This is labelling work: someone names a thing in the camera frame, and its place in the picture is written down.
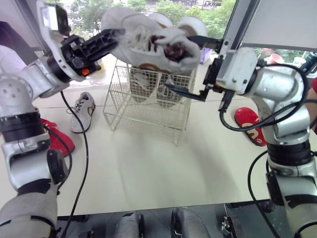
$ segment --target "black cable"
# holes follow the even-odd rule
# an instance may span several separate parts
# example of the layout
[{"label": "black cable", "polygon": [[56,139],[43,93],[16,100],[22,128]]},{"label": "black cable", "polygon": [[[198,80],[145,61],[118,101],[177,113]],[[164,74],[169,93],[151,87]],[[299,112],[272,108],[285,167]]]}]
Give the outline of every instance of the black cable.
[{"label": "black cable", "polygon": [[267,150],[262,152],[259,156],[257,156],[250,168],[249,168],[249,172],[248,172],[248,189],[249,189],[249,193],[253,199],[253,201],[255,202],[258,210],[260,211],[261,215],[263,216],[263,219],[265,220],[265,222],[267,223],[268,227],[270,228],[270,230],[272,231],[273,235],[276,237],[276,238],[280,238],[279,234],[276,232],[275,228],[273,227],[272,223],[269,221],[269,219],[267,218],[266,214],[264,213],[264,211],[262,210],[261,206],[259,205],[259,202],[256,200],[256,198],[254,197],[254,194],[253,194],[253,191],[252,191],[252,188],[251,188],[251,173],[252,173],[252,169],[254,167],[254,165],[256,164],[256,162],[263,156],[267,153]]},{"label": "black cable", "polygon": [[84,126],[83,124],[81,123],[80,119],[78,118],[78,116],[75,114],[75,112],[72,110],[72,108],[70,107],[70,105],[68,104],[67,100],[65,99],[65,96],[64,96],[64,93],[63,91],[60,92],[61,94],[61,97],[63,98],[66,106],[68,107],[68,109],[71,111],[71,113],[74,115],[74,117],[77,119],[78,123],[80,124],[80,127],[83,131],[83,135],[84,135],[84,140],[85,140],[85,147],[86,147],[86,167],[85,167],[85,173],[84,173],[84,177],[83,177],[83,180],[80,184],[80,188],[77,192],[77,195],[76,195],[76,199],[75,199],[75,202],[74,202],[74,205],[73,205],[73,208],[71,210],[71,213],[68,217],[68,220],[67,220],[67,223],[66,223],[66,226],[64,228],[64,231],[61,235],[61,238],[66,238],[66,233],[67,233],[67,230],[69,228],[69,225],[71,223],[71,219],[74,215],[74,212],[75,212],[75,209],[76,209],[76,206],[77,206],[77,202],[78,202],[78,199],[79,199],[79,196],[80,196],[80,193],[83,189],[83,186],[85,184],[85,181],[86,181],[86,177],[87,177],[87,173],[88,173],[88,163],[89,163],[89,153],[88,153],[88,141],[87,141],[87,137],[86,137],[86,133],[85,133],[85,129],[84,129]]},{"label": "black cable", "polygon": [[269,173],[269,164],[268,164],[268,160],[266,160],[265,168],[266,168],[266,172],[267,172],[267,173]]},{"label": "black cable", "polygon": [[297,112],[299,110],[299,108],[301,108],[301,106],[305,103],[305,100],[307,98],[307,94],[309,91],[309,83],[308,83],[306,74],[301,69],[297,68],[296,66],[285,64],[285,63],[283,63],[283,64],[273,63],[273,64],[266,65],[266,67],[272,67],[272,66],[283,66],[283,67],[292,68],[293,70],[297,71],[303,80],[304,88],[303,88],[302,97],[301,97],[300,101],[298,101],[298,104],[296,105],[296,107],[292,111],[290,111],[287,115],[281,117],[280,119],[277,119],[275,121],[267,123],[265,126],[275,125],[275,124],[291,117],[292,115],[294,115],[295,112]]},{"label": "black cable", "polygon": [[68,148],[68,146],[66,145],[66,143],[59,137],[59,135],[57,135],[53,130],[51,130],[48,126],[46,126],[45,124],[43,125],[43,127],[45,128],[45,130],[47,130],[49,133],[51,133],[53,136],[55,136],[65,147],[65,149],[67,150],[68,156],[69,156],[69,166],[68,166],[68,174],[66,176],[66,178],[63,180],[63,182],[61,182],[59,184],[59,186],[57,187],[57,190],[60,189],[60,187],[63,186],[63,184],[65,183],[66,179],[68,178],[70,172],[71,172],[71,168],[73,167],[73,158],[71,156],[71,152],[70,149]]},{"label": "black cable", "polygon": [[294,238],[301,238],[301,232],[306,229],[307,227],[311,227],[313,225],[317,225],[317,222],[310,222],[310,223],[307,223],[306,225],[303,225],[302,227],[300,227],[298,229],[298,231],[295,233],[294,235]]},{"label": "black cable", "polygon": [[[219,117],[220,117],[220,121],[221,123],[226,127],[228,128],[229,130],[233,130],[233,131],[239,131],[239,132],[246,132],[248,130],[252,130],[252,129],[255,129],[255,128],[258,128],[258,127],[264,127],[264,126],[267,126],[266,122],[267,121],[271,121],[273,120],[277,115],[283,113],[284,111],[292,108],[293,106],[297,105],[299,102],[296,102],[296,103],[291,103],[290,105],[287,105],[286,107],[276,111],[275,113],[271,114],[270,116],[268,116],[267,118],[265,118],[264,120],[260,121],[259,123],[256,123],[254,125],[251,125],[251,126],[247,126],[247,127],[233,127],[231,125],[229,125],[225,119],[224,119],[224,111],[220,110],[219,112]],[[313,100],[313,99],[307,99],[307,100],[304,100],[304,103],[317,103],[317,100]]]},{"label": "black cable", "polygon": [[[308,80],[306,78],[306,75],[305,75],[305,73],[302,70],[298,69],[295,66],[288,65],[288,64],[268,64],[266,66],[268,66],[268,67],[270,67],[270,66],[285,66],[285,67],[289,67],[289,68],[292,68],[292,69],[296,70],[300,74],[300,76],[302,77],[302,80],[303,80],[303,85],[304,85],[304,89],[303,89],[302,97],[301,97],[300,101],[292,103],[292,104],[290,104],[290,105],[288,105],[288,106],[276,111],[272,115],[268,116],[267,118],[263,119],[262,121],[254,124],[252,126],[243,127],[243,128],[232,127],[229,124],[227,124],[226,121],[224,120],[225,110],[220,109],[219,110],[220,111],[220,113],[219,113],[220,121],[226,128],[228,128],[230,130],[233,130],[233,131],[246,132],[248,130],[255,129],[257,127],[264,127],[264,126],[274,125],[274,124],[277,124],[277,123],[279,123],[279,122],[291,117],[292,115],[294,115],[295,112],[298,111],[298,109],[305,103],[305,99],[307,97],[308,90],[309,90],[309,85],[308,85]],[[295,107],[295,108],[293,108],[293,110],[290,111],[287,115],[281,117],[280,119],[274,120],[274,118],[276,116],[278,116],[279,114],[283,113],[284,111],[286,111],[286,110],[288,110],[288,109],[290,109],[292,107]]]}]

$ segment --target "shoelace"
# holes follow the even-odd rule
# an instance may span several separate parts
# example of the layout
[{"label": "shoelace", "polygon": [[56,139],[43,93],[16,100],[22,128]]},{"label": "shoelace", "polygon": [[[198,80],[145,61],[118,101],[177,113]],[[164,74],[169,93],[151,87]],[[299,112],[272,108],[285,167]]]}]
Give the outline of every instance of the shoelace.
[{"label": "shoelace", "polygon": [[131,75],[131,82],[134,82],[138,86],[140,86],[144,91],[148,92],[149,79],[146,75],[142,73],[135,73]]},{"label": "shoelace", "polygon": [[158,45],[155,43],[157,39],[164,36],[153,36],[151,31],[144,26],[139,26],[132,34],[129,46],[139,51],[156,52]]},{"label": "shoelace", "polygon": [[[174,81],[172,80],[171,76],[169,75],[166,82],[167,84],[171,84],[171,85],[175,85]],[[173,101],[174,98],[176,97],[176,93],[172,90],[170,90],[169,88],[167,88],[164,84],[160,84],[158,86],[158,95],[162,96],[162,97],[169,97],[168,99]]]},{"label": "shoelace", "polygon": [[[71,109],[77,114],[77,115],[81,115],[82,114],[82,112],[83,112],[83,110],[81,110],[81,108],[82,108],[82,104],[84,103],[84,101],[83,100],[81,100],[79,103],[77,103],[74,107],[71,107]],[[66,112],[68,113],[68,114],[72,114],[69,110],[68,110],[68,108],[66,109]]]}]

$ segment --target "shoe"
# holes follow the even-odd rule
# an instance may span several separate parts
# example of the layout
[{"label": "shoe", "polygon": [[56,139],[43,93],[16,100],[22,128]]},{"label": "shoe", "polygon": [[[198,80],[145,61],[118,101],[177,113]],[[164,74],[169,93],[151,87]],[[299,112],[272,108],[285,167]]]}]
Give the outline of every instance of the shoe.
[{"label": "shoe", "polygon": [[137,103],[142,103],[152,94],[157,84],[158,73],[132,67],[130,69],[130,91]]},{"label": "shoe", "polygon": [[156,21],[158,24],[161,25],[162,28],[173,26],[172,21],[162,13],[154,12],[151,15],[149,15],[148,18]]},{"label": "shoe", "polygon": [[177,28],[184,31],[186,36],[208,36],[208,29],[204,22],[194,16],[185,16],[180,19]]},{"label": "shoe", "polygon": [[[259,122],[259,116],[252,109],[245,107],[236,110],[234,119],[240,127],[252,126]],[[266,146],[261,128],[248,130],[245,134],[255,145]]]},{"label": "shoe", "polygon": [[[45,126],[47,126],[49,129],[51,129],[53,132],[55,132],[62,139],[62,141],[65,142],[65,144],[67,145],[67,147],[71,153],[74,151],[74,149],[75,149],[74,142],[71,140],[71,138],[68,135],[66,135],[63,132],[61,132],[60,130],[58,130],[56,123],[51,122],[49,120],[45,120],[45,119],[42,119],[42,122]],[[50,148],[60,150],[61,153],[63,154],[63,156],[66,157],[68,155],[68,152],[67,152],[67,149],[65,148],[65,146],[60,142],[59,139],[57,139],[49,131],[47,131],[47,132],[50,135],[50,139],[51,139]]]},{"label": "shoe", "polygon": [[162,27],[155,20],[129,8],[112,7],[102,18],[102,30],[124,29],[118,46],[111,52],[137,68],[182,73],[193,70],[201,52],[177,27]]},{"label": "shoe", "polygon": [[158,89],[157,89],[157,100],[158,104],[163,108],[173,107],[178,103],[182,96],[178,95],[171,89],[167,88],[164,84],[177,85],[188,88],[190,77],[182,75],[170,75],[163,74],[160,78]]},{"label": "shoe", "polygon": [[[95,110],[95,101],[90,93],[83,92],[79,99],[76,100],[75,106],[72,107],[75,114],[83,124],[84,130],[87,131],[91,124],[91,117]],[[82,133],[82,128],[74,115],[71,116],[70,130],[74,133]]]}]

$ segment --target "green foliage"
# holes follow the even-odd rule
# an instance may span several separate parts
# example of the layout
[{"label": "green foliage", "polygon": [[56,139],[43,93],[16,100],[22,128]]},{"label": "green foliage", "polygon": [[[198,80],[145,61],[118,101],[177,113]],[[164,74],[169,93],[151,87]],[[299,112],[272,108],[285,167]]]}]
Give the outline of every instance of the green foliage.
[{"label": "green foliage", "polygon": [[185,15],[194,16],[201,19],[205,23],[208,29],[209,37],[222,38],[226,30],[228,21],[230,19],[235,2],[236,0],[223,0],[222,5],[220,7],[215,9],[209,9],[209,10],[202,10],[199,6],[194,6],[188,9],[185,12]]},{"label": "green foliage", "polygon": [[261,59],[269,57],[271,54],[275,53],[284,59],[286,63],[293,62],[295,57],[302,57],[304,51],[295,50],[282,50],[282,49],[268,49],[268,48],[254,48],[257,55],[260,55]]},{"label": "green foliage", "polygon": [[280,56],[282,56],[282,58],[284,59],[285,62],[287,63],[291,63],[293,62],[295,57],[302,57],[303,53],[305,51],[294,51],[294,50],[275,50],[275,52],[277,54],[279,54]]},{"label": "green foliage", "polygon": [[171,0],[159,0],[157,2],[157,12],[167,16],[174,25],[185,16],[185,6],[181,2],[173,2]]},{"label": "green foliage", "polygon": [[123,2],[120,1],[120,2],[117,2],[117,3],[112,3],[111,4],[111,7],[114,7],[114,6],[125,6],[125,5],[124,5]]},{"label": "green foliage", "polygon": [[86,30],[83,30],[81,26],[74,26],[71,28],[71,31],[70,31],[70,34],[71,35],[77,35],[77,36],[80,36],[82,37],[85,41],[90,39],[91,37],[93,37],[93,34],[86,31]]},{"label": "green foliage", "polygon": [[137,12],[146,12],[147,2],[145,0],[129,0],[128,7]]},{"label": "green foliage", "polygon": [[220,7],[202,11],[200,19],[206,24],[209,37],[223,37],[235,2],[235,0],[223,0]]},{"label": "green foliage", "polygon": [[52,4],[58,4],[60,6],[63,6],[63,4],[60,2],[60,0],[45,0],[47,3],[52,3]]},{"label": "green foliage", "polygon": [[199,18],[202,13],[202,8],[200,6],[193,6],[186,11],[186,16],[194,16]]},{"label": "green foliage", "polygon": [[111,7],[112,0],[75,0],[71,5],[70,19],[73,27],[83,31],[99,33],[104,12]]}]

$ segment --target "metal bracket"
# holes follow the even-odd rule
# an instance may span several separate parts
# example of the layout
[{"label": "metal bracket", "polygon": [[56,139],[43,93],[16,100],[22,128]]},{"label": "metal bracket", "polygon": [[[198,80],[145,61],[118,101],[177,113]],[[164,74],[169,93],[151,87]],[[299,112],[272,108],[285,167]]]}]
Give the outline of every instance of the metal bracket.
[{"label": "metal bracket", "polygon": [[225,216],[221,225],[221,232],[232,238],[245,238],[238,216]]}]

